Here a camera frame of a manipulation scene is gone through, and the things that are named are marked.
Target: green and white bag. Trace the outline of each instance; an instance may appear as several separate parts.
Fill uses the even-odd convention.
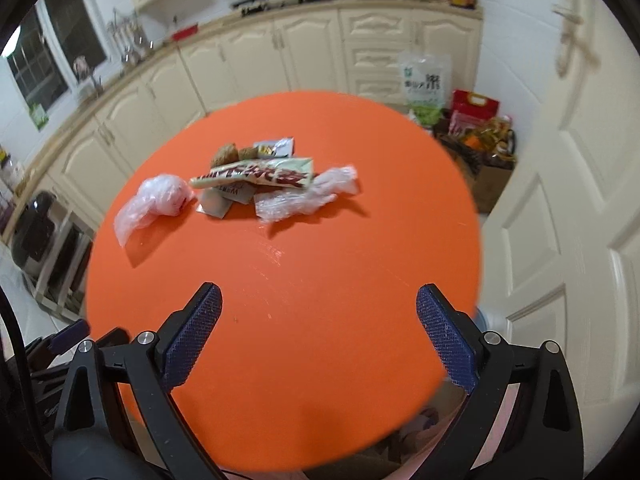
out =
[[[451,57],[404,51],[398,61],[409,108],[422,126],[433,126],[451,95]]]

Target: red package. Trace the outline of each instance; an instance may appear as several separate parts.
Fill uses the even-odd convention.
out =
[[[451,105],[451,123],[449,135],[462,137],[469,129],[481,126],[498,114],[500,101],[487,96],[454,90]]]

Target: orange round table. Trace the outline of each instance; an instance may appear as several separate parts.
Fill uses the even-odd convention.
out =
[[[316,173],[353,164],[360,193],[270,226],[253,203],[221,220],[194,201],[118,245],[114,216],[146,178],[188,180],[222,144],[287,136]],[[436,283],[473,314],[478,220],[449,155],[401,114],[332,92],[255,98],[183,130],[114,200],[89,266],[92,336],[157,330],[203,282],[222,290],[222,315],[172,391],[185,420],[222,466],[319,465],[384,437],[439,386],[444,368],[415,297]]]

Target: window pane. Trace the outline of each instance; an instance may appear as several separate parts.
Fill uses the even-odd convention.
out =
[[[67,86],[52,61],[49,47],[42,41],[42,30],[35,9],[29,11],[20,25],[20,38],[15,51],[8,58],[9,66],[27,104],[41,104],[48,110],[66,92]],[[47,68],[45,76],[41,76],[40,67]]]
[[[73,66],[78,56],[85,56],[92,67],[105,61],[106,56],[82,0],[44,1],[69,66]]]

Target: black cable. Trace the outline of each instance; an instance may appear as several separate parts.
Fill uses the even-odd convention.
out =
[[[2,317],[2,321],[4,321],[6,331],[9,335],[9,340],[11,341],[11,346],[14,348],[15,367],[18,372],[18,383],[20,384],[20,391],[22,393],[24,412],[27,415],[31,433],[33,434],[33,439],[38,447],[44,466],[48,471],[51,471],[51,452],[49,445],[44,439],[40,422],[38,421],[36,402],[33,396],[33,388],[31,387],[31,373],[27,362],[27,354],[24,351],[22,333],[20,332],[18,320],[15,319],[14,310],[11,308],[11,304],[6,298],[1,286],[0,317]]]
[[[254,480],[253,478],[249,478],[248,476],[241,475],[240,473],[234,473],[233,471],[227,471],[226,469],[221,469],[224,474],[238,476],[240,478],[244,478],[244,480]]]

